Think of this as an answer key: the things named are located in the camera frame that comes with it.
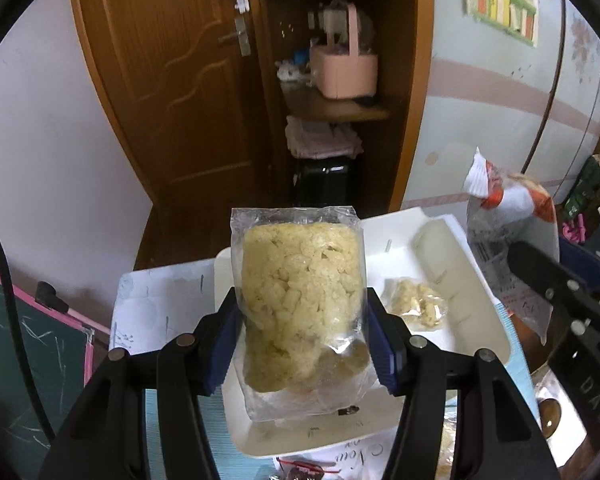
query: wooden door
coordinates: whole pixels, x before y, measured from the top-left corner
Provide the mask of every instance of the wooden door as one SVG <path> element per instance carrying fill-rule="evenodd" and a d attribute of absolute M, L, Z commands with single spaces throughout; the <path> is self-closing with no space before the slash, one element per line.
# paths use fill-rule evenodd
<path fill-rule="evenodd" d="M 112 126 L 170 244 L 161 263 L 214 256 L 232 206 L 269 205 L 267 112 L 250 14 L 236 0 L 72 0 Z"/>

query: green chalkboard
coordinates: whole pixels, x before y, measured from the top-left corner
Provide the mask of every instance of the green chalkboard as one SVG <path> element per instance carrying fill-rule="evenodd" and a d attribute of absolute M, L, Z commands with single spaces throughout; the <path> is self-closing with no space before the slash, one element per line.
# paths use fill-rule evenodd
<path fill-rule="evenodd" d="M 72 318 L 54 313 L 56 319 L 39 310 L 19 290 L 16 303 L 33 377 L 57 431 L 84 386 L 93 331 Z M 35 480 L 47 449 L 20 375 L 0 286 L 0 450 L 24 480 Z"/>

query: pink basket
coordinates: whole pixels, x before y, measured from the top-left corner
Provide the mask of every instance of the pink basket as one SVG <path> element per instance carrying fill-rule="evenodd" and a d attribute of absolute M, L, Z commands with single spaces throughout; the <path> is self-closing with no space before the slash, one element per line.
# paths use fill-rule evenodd
<path fill-rule="evenodd" d="M 315 85 L 329 99 L 351 99 L 375 95 L 378 86 L 378 56 L 360 55 L 358 47 L 358 14 L 356 6 L 349 13 L 349 54 L 337 54 L 333 33 L 327 33 L 327 44 L 311 48 L 311 74 Z"/>

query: door handle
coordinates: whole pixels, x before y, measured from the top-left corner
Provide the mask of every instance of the door handle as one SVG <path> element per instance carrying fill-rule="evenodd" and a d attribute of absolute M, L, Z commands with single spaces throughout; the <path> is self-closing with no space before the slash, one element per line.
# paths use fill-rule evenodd
<path fill-rule="evenodd" d="M 235 22 L 235 32 L 230 32 L 229 34 L 225 34 L 224 36 L 220 36 L 218 38 L 218 43 L 223 43 L 226 40 L 232 40 L 233 38 L 238 38 L 238 44 L 240 44 L 240 53 L 242 56 L 250 56 L 251 55 L 251 45 L 249 44 L 249 35 L 247 34 L 247 24 L 244 21 L 243 16 L 237 16 L 234 19 Z"/>

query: wooden shelf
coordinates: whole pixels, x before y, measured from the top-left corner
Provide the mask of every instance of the wooden shelf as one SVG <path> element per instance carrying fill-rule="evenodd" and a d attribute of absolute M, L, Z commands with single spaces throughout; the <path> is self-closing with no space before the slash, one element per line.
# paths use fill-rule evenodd
<path fill-rule="evenodd" d="M 380 105 L 364 107 L 351 99 L 327 99 L 317 88 L 303 83 L 281 82 L 280 87 L 291 115 L 305 121 L 354 123 L 389 117 L 389 110 Z"/>

